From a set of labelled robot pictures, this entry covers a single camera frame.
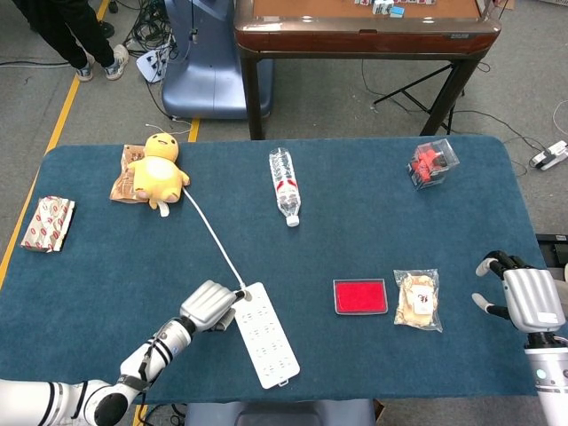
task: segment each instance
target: plush toy face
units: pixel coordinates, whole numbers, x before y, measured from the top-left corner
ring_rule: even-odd
[[[175,162],[179,154],[178,142],[169,133],[157,133],[146,141],[144,155],[161,157]]]

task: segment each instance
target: yellow floor line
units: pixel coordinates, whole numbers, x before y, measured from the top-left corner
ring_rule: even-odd
[[[105,12],[107,11],[109,1],[110,0],[103,0],[101,2],[99,11],[97,12],[97,19],[103,19]],[[67,93],[67,97],[65,98],[65,102],[63,103],[63,107],[61,108],[61,112],[59,113],[59,118],[55,123],[55,128],[53,129],[53,133],[51,134],[50,141],[45,148],[46,154],[49,153],[59,142],[59,137],[61,136],[61,132],[63,131],[63,127],[65,126],[65,121],[67,120],[67,116],[69,115],[69,111],[71,110],[71,106],[73,105],[73,101],[75,100],[75,95],[77,94],[78,89],[79,80],[77,79],[77,76],[75,76],[73,78],[73,82],[71,83],[71,87],[69,88],[69,92]],[[8,264],[10,263],[14,247],[16,246],[16,239],[18,238],[18,234],[20,233],[24,215],[26,213],[26,210],[28,209],[29,200],[32,196],[32,192],[34,192],[34,186],[36,186],[36,178],[37,173],[35,174],[34,181],[29,188],[28,196],[24,201],[24,205],[21,208],[20,216],[18,217],[18,221],[16,222],[16,226],[14,227],[14,230],[12,232],[12,236],[8,241],[8,247],[6,248],[6,251],[2,256],[2,263],[0,264],[0,290],[2,289],[2,286],[4,284],[4,278],[6,278]]]
[[[134,419],[132,419],[132,426],[143,426],[143,423],[138,420],[138,413],[140,413],[140,417],[144,419],[146,417],[147,411],[148,406],[136,406],[136,410],[134,411]]]
[[[192,119],[192,128],[189,130],[189,135],[187,136],[187,142],[197,141],[197,134],[199,133],[199,118]]]

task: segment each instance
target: clear plastic box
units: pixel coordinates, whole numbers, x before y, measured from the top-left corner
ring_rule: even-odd
[[[422,189],[444,182],[459,163],[447,139],[440,139],[417,146],[406,168],[416,189]]]

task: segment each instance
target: stuffed animal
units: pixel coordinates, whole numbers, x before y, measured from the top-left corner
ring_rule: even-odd
[[[170,213],[167,202],[179,200],[182,185],[189,185],[189,176],[178,169],[178,142],[168,133],[157,133],[146,141],[144,158],[128,165],[134,170],[134,192],[150,207],[160,207],[160,214]]]

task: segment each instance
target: bottle cap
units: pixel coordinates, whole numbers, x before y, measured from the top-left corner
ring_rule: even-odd
[[[300,217],[298,217],[297,215],[288,216],[286,218],[286,225],[288,225],[290,228],[300,225]]]

